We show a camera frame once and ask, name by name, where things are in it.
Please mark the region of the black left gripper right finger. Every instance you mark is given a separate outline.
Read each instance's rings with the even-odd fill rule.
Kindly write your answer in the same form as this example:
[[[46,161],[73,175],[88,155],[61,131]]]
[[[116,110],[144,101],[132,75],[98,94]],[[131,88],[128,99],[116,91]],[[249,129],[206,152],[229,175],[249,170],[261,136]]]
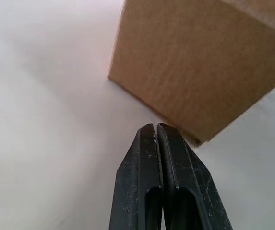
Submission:
[[[157,139],[164,182],[166,229],[232,229],[209,170],[181,133],[172,126],[159,123]]]

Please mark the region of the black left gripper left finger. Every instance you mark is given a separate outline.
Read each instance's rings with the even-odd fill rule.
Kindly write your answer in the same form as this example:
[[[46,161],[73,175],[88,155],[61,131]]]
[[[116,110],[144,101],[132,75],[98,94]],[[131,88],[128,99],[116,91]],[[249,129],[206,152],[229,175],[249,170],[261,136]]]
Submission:
[[[163,187],[156,133],[153,124],[146,124],[117,170],[109,229],[161,229]]]

